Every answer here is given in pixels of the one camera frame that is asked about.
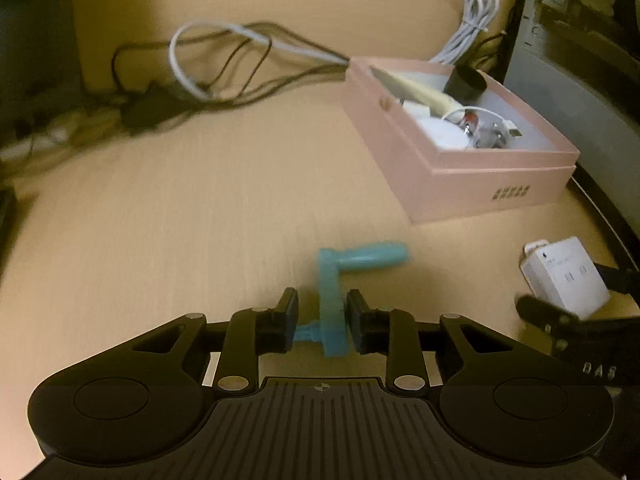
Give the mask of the teal plastic crank handle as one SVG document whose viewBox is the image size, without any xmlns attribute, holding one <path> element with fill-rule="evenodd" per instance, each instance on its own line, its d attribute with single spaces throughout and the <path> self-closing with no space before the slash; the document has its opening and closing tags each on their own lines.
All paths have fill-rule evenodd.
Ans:
<svg viewBox="0 0 640 480">
<path fill-rule="evenodd" d="M 296 327 L 294 340 L 321 344 L 327 358 L 349 352 L 345 300 L 340 287 L 343 273 L 400 266 L 409 260 L 404 243 L 383 242 L 337 250 L 322 248 L 318 255 L 319 317 Z"/>
</svg>

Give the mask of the white small carton box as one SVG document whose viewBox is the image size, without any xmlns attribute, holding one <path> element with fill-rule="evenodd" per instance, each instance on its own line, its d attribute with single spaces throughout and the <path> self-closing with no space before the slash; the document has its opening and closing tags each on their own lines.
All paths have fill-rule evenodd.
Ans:
<svg viewBox="0 0 640 480">
<path fill-rule="evenodd" d="M 521 272 L 534 296 L 585 320 L 610 300 L 610 292 L 578 237 L 523 249 Z"/>
</svg>

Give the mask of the small metal red item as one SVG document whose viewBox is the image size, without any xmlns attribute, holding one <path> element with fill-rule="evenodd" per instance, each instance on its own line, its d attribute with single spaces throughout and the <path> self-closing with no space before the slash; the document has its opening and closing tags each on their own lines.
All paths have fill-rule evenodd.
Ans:
<svg viewBox="0 0 640 480">
<path fill-rule="evenodd" d="M 477 114 L 465 113 L 460 126 L 469 138 L 470 148 L 505 148 L 506 137 L 496 124 L 482 122 Z"/>
</svg>

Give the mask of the cream tube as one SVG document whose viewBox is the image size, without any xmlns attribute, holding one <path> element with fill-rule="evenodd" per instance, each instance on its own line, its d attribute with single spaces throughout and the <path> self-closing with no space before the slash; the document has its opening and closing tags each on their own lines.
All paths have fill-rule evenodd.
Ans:
<svg viewBox="0 0 640 480">
<path fill-rule="evenodd" d="M 386 87 L 401 100 L 426 105 L 437 116 L 448 116 L 462 110 L 463 105 L 448 94 L 426 84 L 420 84 L 396 73 L 382 73 Z"/>
</svg>

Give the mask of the black cylinder cap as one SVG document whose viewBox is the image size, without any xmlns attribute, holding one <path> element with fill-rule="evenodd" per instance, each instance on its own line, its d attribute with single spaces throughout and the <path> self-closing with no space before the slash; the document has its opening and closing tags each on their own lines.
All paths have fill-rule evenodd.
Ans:
<svg viewBox="0 0 640 480">
<path fill-rule="evenodd" d="M 463 105 L 476 103 L 487 90 L 487 81 L 475 68 L 456 65 L 444 88 L 444 93 Z"/>
</svg>

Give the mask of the pink cardboard box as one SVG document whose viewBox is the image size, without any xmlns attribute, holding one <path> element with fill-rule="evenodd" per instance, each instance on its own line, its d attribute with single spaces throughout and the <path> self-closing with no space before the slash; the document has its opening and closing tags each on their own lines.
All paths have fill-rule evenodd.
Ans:
<svg viewBox="0 0 640 480">
<path fill-rule="evenodd" d="M 353 58 L 344 107 L 393 193 L 414 223 L 484 214 L 556 200 L 579 151 L 546 118 L 491 76 L 477 101 L 485 122 L 518 132 L 505 148 L 440 150 L 378 73 L 396 73 L 442 90 L 449 65 L 405 58 Z"/>
</svg>

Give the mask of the black power adapter brick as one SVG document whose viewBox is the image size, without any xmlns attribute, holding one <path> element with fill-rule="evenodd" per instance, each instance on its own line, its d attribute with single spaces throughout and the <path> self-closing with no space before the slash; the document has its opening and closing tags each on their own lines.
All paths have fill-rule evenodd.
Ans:
<svg viewBox="0 0 640 480">
<path fill-rule="evenodd" d="M 129 131 L 145 131 L 192 112 L 192 103 L 165 88 L 152 87 L 134 96 L 120 108 L 122 126 Z"/>
</svg>

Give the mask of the white power strip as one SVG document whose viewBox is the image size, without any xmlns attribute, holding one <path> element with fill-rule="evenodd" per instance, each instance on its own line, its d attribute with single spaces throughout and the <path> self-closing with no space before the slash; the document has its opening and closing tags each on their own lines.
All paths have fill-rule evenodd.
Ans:
<svg viewBox="0 0 640 480">
<path fill-rule="evenodd" d="M 46 126 L 1 149 L 1 165 L 24 164 L 58 150 L 79 150 L 100 143 L 120 130 L 120 114 L 101 108 L 89 114 L 73 110 L 52 119 Z"/>
</svg>

